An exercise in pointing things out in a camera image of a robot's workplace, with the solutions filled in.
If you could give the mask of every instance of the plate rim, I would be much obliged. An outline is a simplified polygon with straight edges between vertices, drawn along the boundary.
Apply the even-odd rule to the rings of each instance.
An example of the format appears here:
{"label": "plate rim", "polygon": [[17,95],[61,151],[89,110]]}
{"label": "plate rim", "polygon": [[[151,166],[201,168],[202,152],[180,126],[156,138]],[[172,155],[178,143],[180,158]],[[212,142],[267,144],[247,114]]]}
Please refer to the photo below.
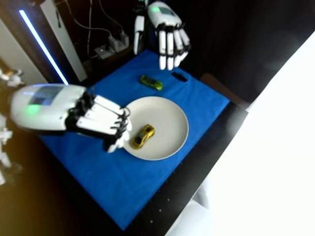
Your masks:
{"label": "plate rim", "polygon": [[178,153],[178,152],[182,149],[182,147],[184,146],[184,144],[186,143],[187,138],[188,138],[188,134],[189,134],[189,122],[188,122],[187,116],[186,116],[185,112],[183,111],[183,109],[182,109],[178,104],[176,104],[176,103],[173,102],[172,100],[170,100],[170,99],[168,99],[168,98],[165,98],[165,97],[159,97],[159,96],[145,96],[145,97],[140,97],[140,98],[137,98],[136,100],[133,100],[132,102],[130,102],[128,105],[126,105],[126,107],[128,107],[128,106],[129,106],[131,103],[133,103],[133,102],[136,102],[136,101],[141,100],[141,99],[147,99],[147,98],[161,98],[161,99],[167,100],[168,102],[171,102],[171,103],[175,104],[175,106],[177,106],[177,107],[180,109],[180,111],[183,113],[183,115],[184,115],[184,117],[185,117],[185,120],[186,120],[186,124],[187,124],[187,133],[186,133],[186,136],[185,136],[185,139],[184,139],[182,145],[181,145],[173,154],[168,155],[168,156],[166,156],[166,157],[159,158],[159,159],[146,159],[146,158],[141,158],[141,157],[138,157],[138,156],[135,156],[135,155],[131,154],[131,153],[125,148],[125,145],[123,146],[123,148],[124,148],[124,150],[125,150],[126,152],[128,152],[130,155],[132,155],[132,156],[134,156],[134,157],[136,157],[136,158],[139,158],[139,159],[142,159],[142,160],[146,160],[146,161],[160,161],[160,160],[164,160],[164,159],[166,159],[166,158],[169,158],[169,157],[175,155],[176,153]]}

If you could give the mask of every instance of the glowing light bar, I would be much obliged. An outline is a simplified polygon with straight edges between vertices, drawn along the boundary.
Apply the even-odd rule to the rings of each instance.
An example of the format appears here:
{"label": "glowing light bar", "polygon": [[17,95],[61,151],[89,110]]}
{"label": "glowing light bar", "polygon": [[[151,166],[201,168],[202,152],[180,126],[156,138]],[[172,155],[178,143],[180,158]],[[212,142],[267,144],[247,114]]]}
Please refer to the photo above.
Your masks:
{"label": "glowing light bar", "polygon": [[61,80],[63,81],[63,83],[65,85],[69,85],[68,81],[65,79],[65,77],[63,76],[62,72],[60,71],[59,67],[57,66],[55,60],[53,59],[53,57],[50,55],[49,51],[47,50],[45,44],[43,43],[43,41],[41,40],[41,38],[39,37],[38,33],[36,32],[34,26],[32,25],[32,23],[30,22],[28,16],[26,15],[24,10],[19,10],[20,15],[22,16],[25,24],[28,26],[28,28],[30,29],[32,35],[34,36],[34,38],[36,39],[36,41],[38,42],[38,44],[40,45],[41,49],[43,50],[44,54],[46,55],[47,59],[49,60],[49,62],[51,63],[51,65],[53,66],[53,68],[55,69],[55,71],[57,72],[57,74],[60,76]]}

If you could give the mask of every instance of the plate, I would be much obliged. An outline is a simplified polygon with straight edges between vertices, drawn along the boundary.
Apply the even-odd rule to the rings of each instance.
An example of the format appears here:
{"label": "plate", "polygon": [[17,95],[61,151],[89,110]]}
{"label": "plate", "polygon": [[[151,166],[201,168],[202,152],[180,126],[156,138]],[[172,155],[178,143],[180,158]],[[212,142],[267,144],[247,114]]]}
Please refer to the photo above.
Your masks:
{"label": "plate", "polygon": [[186,142],[189,125],[183,110],[174,102],[163,97],[142,97],[131,102],[130,121],[133,138],[149,124],[155,129],[152,136],[141,149],[133,149],[125,142],[124,149],[131,155],[144,160],[162,160],[177,153]]}

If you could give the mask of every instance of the green indicator light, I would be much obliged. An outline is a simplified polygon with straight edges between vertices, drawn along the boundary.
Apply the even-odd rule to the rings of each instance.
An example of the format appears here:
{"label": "green indicator light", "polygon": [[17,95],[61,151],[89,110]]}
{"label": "green indicator light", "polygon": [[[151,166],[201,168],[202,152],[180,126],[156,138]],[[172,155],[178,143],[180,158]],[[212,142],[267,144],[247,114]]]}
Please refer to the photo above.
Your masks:
{"label": "green indicator light", "polygon": [[40,105],[29,105],[26,109],[26,113],[28,115],[35,115],[40,109]]}
{"label": "green indicator light", "polygon": [[159,10],[158,7],[152,7],[152,11],[153,11],[153,12],[159,12],[160,10]]}

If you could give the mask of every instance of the blue cloth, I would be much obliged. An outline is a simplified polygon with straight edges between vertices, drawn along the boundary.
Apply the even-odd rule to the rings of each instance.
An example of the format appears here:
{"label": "blue cloth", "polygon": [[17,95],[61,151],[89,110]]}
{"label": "blue cloth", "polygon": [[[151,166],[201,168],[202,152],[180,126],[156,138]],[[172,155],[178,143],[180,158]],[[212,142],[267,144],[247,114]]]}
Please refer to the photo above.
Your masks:
{"label": "blue cloth", "polygon": [[[64,136],[41,136],[46,146],[61,161],[98,204],[125,229],[205,131],[229,103],[179,68],[188,82],[175,79],[171,72],[160,71],[158,56],[145,51],[95,85],[95,93],[121,106],[144,96],[161,96],[178,104],[189,121],[185,145],[175,155],[161,161],[138,159],[123,148],[112,154],[102,149],[102,140],[67,133]],[[148,75],[164,84],[155,91],[139,83]]]}

